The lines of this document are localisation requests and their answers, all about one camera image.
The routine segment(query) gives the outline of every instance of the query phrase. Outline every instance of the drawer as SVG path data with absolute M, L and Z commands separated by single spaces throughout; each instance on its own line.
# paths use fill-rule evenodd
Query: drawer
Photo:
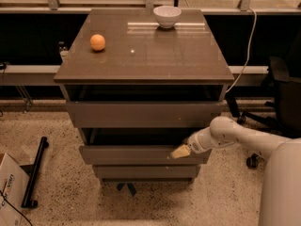
M 97 127 L 206 127 L 220 115 L 223 102 L 97 103 L 68 102 L 77 128 Z
M 96 177 L 102 181 L 156 181 L 179 180 L 193 181 L 198 176 L 199 166 L 171 167 L 93 167 Z
M 175 145 L 198 131 L 199 128 L 80 128 L 89 146 Z
M 65 85 L 72 101 L 219 101 L 224 85 L 185 84 Z
M 80 153 L 86 164 L 103 166 L 193 166 L 206 164 L 211 150 L 184 158 L 173 159 L 170 153 L 175 146 L 82 146 Z

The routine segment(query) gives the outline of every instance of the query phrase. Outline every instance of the black metal leg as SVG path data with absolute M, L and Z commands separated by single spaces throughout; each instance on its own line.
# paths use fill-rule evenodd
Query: black metal leg
M 128 189 L 129 189 L 131 195 L 134 196 L 136 194 L 136 190 L 135 190 L 134 184 L 133 183 L 127 183 L 126 185 L 128 186 Z M 125 186 L 125 183 L 119 183 L 117 185 L 117 190 L 121 191 L 124 186 Z
M 260 117 L 260 116 L 255 115 L 255 114 L 251 114 L 249 112 L 243 112 L 242 117 L 249 117 L 250 119 L 253 119 L 254 121 L 258 121 L 262 124 L 270 126 L 270 123 L 267 121 L 266 118 Z
M 239 107 L 237 105 L 236 99 L 231 94 L 226 94 L 226 101 L 229 106 L 232 117 L 239 118 L 241 113 L 239 112 Z
M 37 156 L 36 156 L 34 164 L 30 165 L 29 167 L 25 166 L 27 169 L 30 168 L 30 172 L 28 173 L 30 177 L 29 177 L 29 182 L 27 184 L 25 194 L 24 194 L 24 199 L 23 199 L 23 202 L 21 205 L 22 208 L 26 208 L 26 207 L 35 208 L 38 206 L 38 202 L 32 201 L 31 196 L 32 196 L 34 186 L 36 183 L 36 179 L 37 179 L 37 175 L 39 172 L 40 162 L 41 162 L 41 158 L 43 156 L 44 149 L 47 148 L 48 146 L 49 146 L 49 143 L 47 142 L 47 137 L 42 137 L 40 140 L 40 145 L 38 148 L 38 152 L 37 152 Z
M 269 106 L 269 107 L 272 107 L 272 108 L 276 108 L 275 103 L 273 103 L 273 102 L 266 102 L 264 104 L 264 106 Z

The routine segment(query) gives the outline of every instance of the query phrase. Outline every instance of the black wall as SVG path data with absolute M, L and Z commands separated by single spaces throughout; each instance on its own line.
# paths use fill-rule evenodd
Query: black wall
M 252 30 L 251 15 L 206 15 L 209 27 L 230 65 L 243 65 Z M 259 15 L 251 43 L 249 64 L 266 64 L 269 56 L 286 58 L 297 43 L 301 15 Z M 301 55 L 301 46 L 295 53 Z M 295 64 L 300 57 L 293 58 Z
M 0 14 L 0 61 L 60 65 L 58 43 L 70 47 L 86 14 Z

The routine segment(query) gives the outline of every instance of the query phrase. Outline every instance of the black cable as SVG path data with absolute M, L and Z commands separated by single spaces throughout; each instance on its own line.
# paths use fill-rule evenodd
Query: black cable
M 0 190 L 0 194 L 1 194 L 1 196 L 2 196 L 2 198 L 3 198 L 3 200 L 9 205 L 9 206 L 11 206 L 14 210 L 16 210 L 23 218 L 25 218 L 26 219 L 26 221 L 31 225 L 31 226 L 33 226 L 33 224 L 31 223 L 31 221 L 22 213 L 22 212 L 20 212 L 17 208 L 15 208 L 14 207 L 14 205 L 12 205 L 8 200 L 7 200 L 7 198 L 3 195 L 3 192 Z
M 3 67 L 4 69 L 3 69 L 3 71 L 2 71 L 2 78 L 1 78 L 1 84 L 0 84 L 0 89 L 4 86 L 4 74 L 5 74 L 5 72 L 6 72 L 6 68 L 7 68 L 7 64 L 6 63 L 4 63 L 4 67 Z M 2 112 L 2 110 L 0 109 L 0 117 L 3 117 L 3 112 Z

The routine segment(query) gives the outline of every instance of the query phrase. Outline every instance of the gray drawer front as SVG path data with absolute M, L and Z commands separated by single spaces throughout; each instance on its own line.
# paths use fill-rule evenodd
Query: gray drawer front
M 82 146 L 80 153 L 89 165 L 198 165 L 206 164 L 211 150 L 206 153 L 173 159 L 173 146 Z
M 223 103 L 67 103 L 77 128 L 206 127 L 222 111 Z
M 198 166 L 171 167 L 93 167 L 100 179 L 121 181 L 149 179 L 194 179 L 198 176 Z

